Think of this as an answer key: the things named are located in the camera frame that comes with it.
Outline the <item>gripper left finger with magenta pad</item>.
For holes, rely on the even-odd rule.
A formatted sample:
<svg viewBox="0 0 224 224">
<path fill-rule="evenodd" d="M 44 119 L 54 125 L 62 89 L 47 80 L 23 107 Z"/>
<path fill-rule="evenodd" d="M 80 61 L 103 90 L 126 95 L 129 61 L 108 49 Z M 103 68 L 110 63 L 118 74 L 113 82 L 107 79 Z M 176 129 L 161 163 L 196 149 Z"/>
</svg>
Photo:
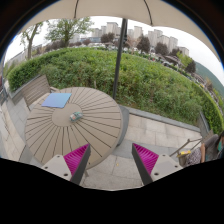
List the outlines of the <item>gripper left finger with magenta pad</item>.
<svg viewBox="0 0 224 224">
<path fill-rule="evenodd" d="M 90 154 L 90 144 L 87 143 L 65 156 L 55 155 L 42 166 L 42 169 L 79 185 L 86 170 Z"/>
</svg>

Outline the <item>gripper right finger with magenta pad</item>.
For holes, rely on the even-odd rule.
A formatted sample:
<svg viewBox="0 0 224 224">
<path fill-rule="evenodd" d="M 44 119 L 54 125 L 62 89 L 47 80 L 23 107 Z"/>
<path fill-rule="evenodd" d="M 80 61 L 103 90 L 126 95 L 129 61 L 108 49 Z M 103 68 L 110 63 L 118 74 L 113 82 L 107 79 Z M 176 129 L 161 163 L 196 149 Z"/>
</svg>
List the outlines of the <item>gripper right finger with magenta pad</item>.
<svg viewBox="0 0 224 224">
<path fill-rule="evenodd" d="M 167 154 L 158 155 L 136 143 L 132 144 L 132 155 L 143 185 L 148 185 L 182 169 L 179 163 Z"/>
</svg>

